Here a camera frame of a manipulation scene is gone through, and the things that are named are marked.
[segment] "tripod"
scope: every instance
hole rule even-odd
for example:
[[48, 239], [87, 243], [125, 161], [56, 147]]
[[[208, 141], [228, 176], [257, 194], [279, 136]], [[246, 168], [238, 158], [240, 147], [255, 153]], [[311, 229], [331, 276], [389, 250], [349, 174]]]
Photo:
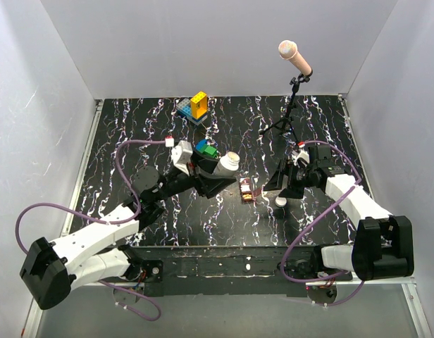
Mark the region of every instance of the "tripod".
[[295, 142], [299, 143], [299, 139], [297, 138], [297, 135], [295, 134], [294, 127], [292, 126], [292, 121], [294, 118], [290, 115], [292, 109], [296, 108], [297, 105], [294, 102], [295, 94], [300, 89], [300, 84], [303, 82], [309, 82], [309, 77], [312, 75], [303, 75], [300, 74], [299, 77], [296, 79], [295, 77], [290, 80], [289, 84], [292, 86], [292, 95], [290, 96], [289, 103], [287, 104], [286, 108], [286, 115], [284, 115], [279, 121], [273, 123], [269, 128], [262, 130], [259, 132], [260, 135], [266, 134], [270, 129], [278, 129], [280, 130], [280, 134], [285, 134], [287, 132], [291, 132], [292, 135], [294, 135]]

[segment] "gray floor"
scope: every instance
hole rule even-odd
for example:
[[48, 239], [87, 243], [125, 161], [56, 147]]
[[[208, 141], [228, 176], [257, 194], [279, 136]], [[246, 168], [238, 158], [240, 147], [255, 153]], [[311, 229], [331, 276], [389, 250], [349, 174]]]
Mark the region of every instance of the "gray floor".
[[[351, 286], [338, 287], [343, 297]], [[366, 285], [334, 308], [284, 296], [166, 296], [149, 323], [114, 305], [112, 291], [88, 286], [45, 311], [37, 337], [417, 337], [399, 284]], [[154, 314], [143, 301], [136, 307]]]

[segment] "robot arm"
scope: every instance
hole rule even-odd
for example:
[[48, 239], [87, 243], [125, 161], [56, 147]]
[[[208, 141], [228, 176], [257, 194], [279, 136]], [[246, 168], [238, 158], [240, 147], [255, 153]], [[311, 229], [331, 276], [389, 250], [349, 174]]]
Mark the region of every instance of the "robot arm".
[[192, 150], [180, 141], [172, 149], [173, 169], [161, 175], [154, 167], [144, 167], [136, 175], [131, 196], [102, 220], [131, 217], [136, 199], [142, 204], [140, 214], [118, 225], [92, 223], [68, 236], [48, 242], [44, 237], [33, 242], [20, 276], [42, 310], [64, 300], [71, 290], [107, 277], [135, 279], [143, 262], [128, 245], [109, 248], [116, 242], [151, 225], [164, 212], [158, 203], [175, 194], [195, 188], [200, 196], [215, 197], [237, 181], [235, 172], [222, 176], [213, 172], [218, 160]]
[[[306, 187], [318, 187], [337, 201], [351, 187], [354, 190], [340, 204], [356, 228], [353, 245], [322, 245], [314, 248], [311, 265], [315, 273], [330, 269], [355, 272], [361, 280], [409, 276], [414, 270], [411, 223], [393, 216], [379, 206], [355, 178], [332, 159], [327, 145], [310, 146], [283, 159], [264, 187], [278, 190], [287, 176], [287, 186], [279, 197], [301, 199]], [[382, 237], [387, 244], [382, 244]]]

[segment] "marble tabletop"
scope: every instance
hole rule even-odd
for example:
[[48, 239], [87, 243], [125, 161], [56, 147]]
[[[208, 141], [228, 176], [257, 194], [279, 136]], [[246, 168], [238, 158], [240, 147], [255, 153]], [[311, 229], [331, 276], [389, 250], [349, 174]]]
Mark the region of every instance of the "marble tabletop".
[[[256, 187], [267, 183], [278, 161], [291, 152], [294, 142], [290, 135], [273, 131], [259, 136], [259, 130], [284, 113], [287, 96], [211, 97], [209, 117], [200, 127], [177, 115], [175, 107], [179, 100], [105, 100], [77, 211], [102, 217], [128, 197], [129, 190], [114, 163], [116, 148], [126, 139], [160, 140], [172, 135], [196, 144], [206, 138], [222, 155], [226, 151], [237, 152], [241, 158], [239, 176], [250, 177]], [[345, 152], [364, 176], [348, 119], [337, 96], [298, 96], [292, 115], [300, 141], [330, 142]], [[122, 161], [128, 177], [143, 165], [153, 165], [161, 173], [172, 166], [164, 146], [134, 146], [125, 151]], [[268, 192], [254, 204], [243, 204], [238, 184], [209, 200], [195, 191], [183, 192], [162, 201], [166, 212], [126, 242], [135, 246], [282, 246], [289, 244], [331, 203], [319, 189], [307, 189], [302, 200], [289, 200], [284, 208], [278, 208], [274, 199], [275, 193]], [[75, 218], [71, 232], [86, 224]], [[354, 239], [354, 234], [353, 225], [338, 208], [315, 226], [301, 244], [347, 243]]]

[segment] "cable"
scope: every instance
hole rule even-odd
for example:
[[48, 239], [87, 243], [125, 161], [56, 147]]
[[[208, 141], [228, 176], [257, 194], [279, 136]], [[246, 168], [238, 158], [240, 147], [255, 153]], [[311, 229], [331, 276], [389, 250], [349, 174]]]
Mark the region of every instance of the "cable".
[[[129, 187], [129, 189], [130, 189], [130, 191], [131, 191], [131, 193], [132, 193], [133, 196], [137, 196], [137, 193], [131, 187], [131, 182], [126, 177], [125, 173], [123, 172], [123, 169], [121, 168], [121, 164], [120, 164], [120, 152], [121, 152], [121, 149], [124, 146], [129, 146], [130, 144], [165, 144], [165, 143], [166, 143], [165, 141], [148, 141], [148, 140], [142, 140], [142, 139], [130, 139], [130, 140], [122, 142], [117, 147], [116, 158], [115, 158], [116, 168], [117, 168], [118, 173], [122, 177], [123, 181]], [[15, 223], [15, 238], [17, 240], [17, 243], [18, 243], [18, 246], [20, 247], [20, 249], [27, 255], [28, 251], [25, 248], [25, 246], [24, 246], [24, 244], [23, 244], [23, 242], [21, 241], [21, 238], [20, 238], [20, 224], [21, 224], [21, 220], [23, 219], [23, 216], [29, 210], [32, 210], [33, 208], [38, 208], [40, 206], [47, 206], [49, 208], [56, 208], [56, 209], [60, 209], [62, 211], [65, 211], [67, 213], [72, 213], [73, 215], [75, 215], [77, 217], [81, 217], [81, 218], [83, 218], [85, 220], [89, 220], [91, 222], [96, 222], [96, 223], [99, 223], [99, 224], [111, 224], [111, 225], [115, 225], [115, 224], [123, 224], [123, 223], [129, 222], [131, 220], [134, 220], [137, 217], [137, 215], [139, 215], [140, 211], [142, 210], [142, 205], [140, 204], [139, 199], [136, 198], [135, 200], [136, 200], [136, 203], [137, 203], [137, 209], [136, 209], [134, 215], [132, 215], [131, 217], [127, 218], [126, 220], [113, 220], [111, 222], [105, 221], [105, 220], [99, 220], [97, 218], [90, 217], [90, 216], [85, 215], [83, 213], [80, 213], [78, 211], [75, 211], [75, 210], [66, 208], [65, 206], [61, 206], [61, 205], [54, 204], [54, 203], [42, 202], [42, 203], [32, 204], [31, 206], [28, 206], [26, 209], [24, 209], [20, 213], [20, 215], [18, 216], [18, 218], [16, 220], [16, 223]], [[100, 280], [99, 282], [102, 283], [103, 285], [106, 285], [107, 287], [111, 287], [111, 288], [114, 288], [114, 289], [117, 289], [117, 290], [121, 290], [121, 291], [127, 292], [129, 294], [134, 294], [137, 297], [140, 297], [140, 298], [143, 298], [143, 299], [149, 301], [151, 304], [153, 304], [158, 309], [158, 315], [156, 317], [149, 317], [149, 316], [143, 314], [142, 312], [136, 310], [135, 308], [132, 308], [131, 306], [127, 306], [124, 303], [118, 302], [118, 305], [122, 306], [124, 309], [128, 309], [129, 311], [132, 311], [133, 313], [137, 314], [139, 317], [144, 318], [145, 320], [148, 320], [148, 321], [155, 321], [155, 320], [158, 320], [161, 317], [161, 314], [162, 314], [161, 307], [155, 302], [155, 300], [150, 299], [149, 297], [147, 297], [147, 296], [145, 296], [143, 294], [139, 294], [137, 292], [131, 291], [129, 289], [125, 289], [123, 287], [117, 287], [117, 286], [115, 286], [113, 284], [110, 284], [108, 282], [105, 282], [103, 280]]]
[[141, 317], [141, 318], [143, 318], [145, 320], [148, 320], [149, 322], [154, 322], [155, 320], [158, 320], [161, 317], [161, 315], [162, 315], [161, 307], [160, 307], [160, 305], [154, 299], [149, 298], [149, 297], [145, 296], [144, 294], [139, 294], [138, 292], [126, 289], [124, 287], [118, 287], [118, 286], [116, 286], [114, 284], [105, 282], [103, 280], [100, 280], [99, 282], [102, 283], [103, 285], [106, 285], [107, 287], [111, 287], [112, 289], [123, 291], [123, 292], [127, 292], [129, 294], [133, 294], [136, 297], [143, 298], [146, 301], [149, 301], [151, 304], [153, 304], [157, 308], [158, 315], [156, 317], [149, 317], [148, 315], [145, 315], [144, 313], [142, 313], [139, 310], [133, 308], [132, 306], [128, 306], [128, 305], [126, 305], [124, 303], [121, 303], [119, 301], [116, 302], [119, 306], [123, 307], [125, 310], [128, 309], [129, 311], [132, 311], [133, 313], [135, 313], [139, 317]]
[[[333, 273], [332, 275], [328, 275], [325, 277], [301, 280], [301, 279], [297, 279], [297, 278], [293, 278], [293, 277], [288, 276], [285, 272], [285, 265], [286, 265], [286, 260], [289, 258], [289, 255], [292, 252], [292, 249], [294, 248], [295, 245], [297, 245], [297, 243], [300, 241], [300, 239], [302, 239], [305, 236], [305, 234], [308, 233], [309, 230], [314, 227], [314, 225], [316, 225], [318, 222], [320, 222], [324, 217], [327, 216], [327, 214], [329, 214], [332, 210], [334, 210], [337, 206], [339, 206], [342, 203], [342, 201], [344, 201], [347, 198], [347, 196], [349, 196], [349, 194], [351, 192], [353, 192], [353, 190], [356, 188], [356, 185], [362, 181], [362, 178], [361, 178], [360, 174], [358, 173], [358, 170], [355, 168], [354, 164], [350, 161], [349, 157], [347, 155], [345, 155], [341, 150], [339, 150], [338, 148], [336, 148], [332, 144], [329, 144], [329, 143], [324, 142], [324, 141], [314, 140], [314, 141], [304, 142], [305, 145], [315, 144], [315, 143], [325, 144], [325, 145], [329, 146], [331, 149], [338, 152], [339, 155], [341, 155], [341, 157], [343, 159], [345, 159], [346, 162], [350, 165], [350, 167], [352, 168], [352, 171], [356, 175], [357, 179], [355, 181], [355, 184], [352, 187], [350, 187], [350, 189], [348, 189], [335, 203], [331, 204], [331, 206], [329, 206], [324, 212], [322, 212], [322, 214], [320, 214], [315, 220], [313, 220], [309, 225], [307, 225], [304, 228], [304, 230], [302, 232], [300, 232], [300, 234], [294, 239], [294, 241], [291, 243], [291, 245], [289, 245], [289, 247], [287, 248], [283, 258], [281, 259], [280, 270], [281, 270], [281, 273], [283, 274], [283, 276], [287, 280], [290, 280], [291, 282], [296, 282], [296, 283], [320, 282], [323, 280], [330, 280], [330, 279], [333, 279], [335, 277], [338, 277], [338, 276], [341, 276], [341, 275], [348, 273], [347, 271], [340, 271], [338, 273]], [[337, 301], [335, 303], [332, 303], [331, 306], [342, 304], [342, 303], [348, 301], [349, 299], [351, 299], [353, 296], [355, 296], [355, 294], [358, 293], [358, 291], [362, 288], [363, 284], [364, 284], [364, 282], [361, 282], [361, 284], [357, 287], [357, 289], [350, 296], [348, 296], [346, 299], [343, 299], [341, 301]]]
[[[123, 178], [123, 181], [126, 183], [126, 185], [129, 187], [132, 195], [137, 196], [137, 193], [134, 191], [134, 189], [131, 187], [131, 182], [129, 181], [129, 179], [126, 177], [125, 173], [123, 172], [123, 169], [121, 168], [121, 164], [120, 164], [120, 152], [121, 149], [124, 146], [128, 146], [130, 144], [165, 144], [165, 141], [147, 141], [147, 140], [142, 140], [142, 139], [130, 139], [127, 141], [122, 142], [118, 147], [117, 147], [117, 151], [116, 151], [116, 168], [117, 171], [120, 173], [120, 176]], [[26, 209], [24, 209], [20, 215], [17, 218], [16, 224], [15, 224], [15, 237], [18, 243], [18, 246], [21, 248], [21, 250], [27, 254], [28, 251], [25, 248], [23, 242], [21, 241], [20, 238], [20, 223], [21, 223], [21, 219], [23, 218], [23, 216], [31, 209], [33, 208], [38, 208], [40, 206], [47, 206], [49, 208], [56, 208], [56, 209], [60, 209], [62, 211], [65, 211], [67, 213], [72, 213], [73, 215], [77, 216], [77, 217], [81, 217], [85, 220], [89, 220], [91, 222], [96, 222], [99, 224], [111, 224], [111, 225], [115, 225], [115, 224], [123, 224], [126, 222], [129, 222], [130, 220], [133, 220], [137, 217], [137, 215], [139, 215], [142, 206], [140, 204], [139, 199], [136, 199], [137, 202], [137, 210], [135, 211], [134, 215], [132, 215], [131, 217], [125, 219], [125, 220], [112, 220], [111, 222], [109, 221], [105, 221], [105, 220], [99, 220], [97, 218], [93, 218], [90, 217], [88, 215], [85, 215], [83, 213], [80, 213], [78, 211], [66, 208], [65, 206], [60, 206], [58, 204], [54, 204], [54, 203], [48, 203], [48, 202], [42, 202], [42, 203], [36, 203], [36, 204], [32, 204], [31, 206], [28, 206]]]

